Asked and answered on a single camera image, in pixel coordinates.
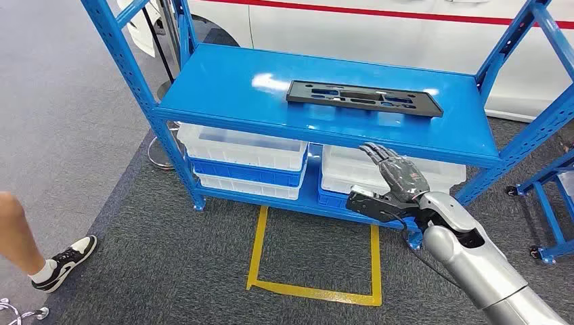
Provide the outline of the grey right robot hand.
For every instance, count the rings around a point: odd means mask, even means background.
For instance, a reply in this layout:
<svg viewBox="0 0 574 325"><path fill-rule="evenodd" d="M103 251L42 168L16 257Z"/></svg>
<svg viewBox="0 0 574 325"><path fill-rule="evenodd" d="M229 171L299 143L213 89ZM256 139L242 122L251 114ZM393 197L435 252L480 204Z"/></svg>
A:
<svg viewBox="0 0 574 325"><path fill-rule="evenodd" d="M400 202L414 202L417 197L430 191L430 186L418 167L396 151L373 142L359 146L362 152L378 167L391 194Z"/></svg>

